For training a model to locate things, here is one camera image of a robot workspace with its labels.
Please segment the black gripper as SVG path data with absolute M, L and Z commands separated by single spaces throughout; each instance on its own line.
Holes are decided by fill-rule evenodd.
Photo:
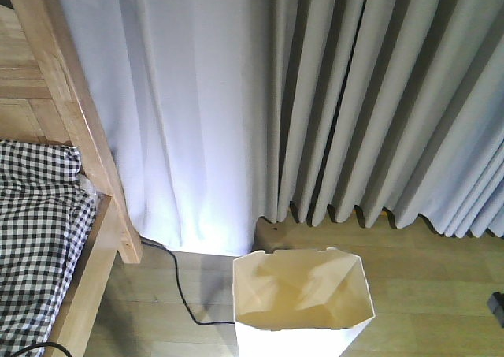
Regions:
M 497 319 L 499 325 L 504 327 L 504 298 L 501 292 L 493 292 L 487 300 L 487 306 Z

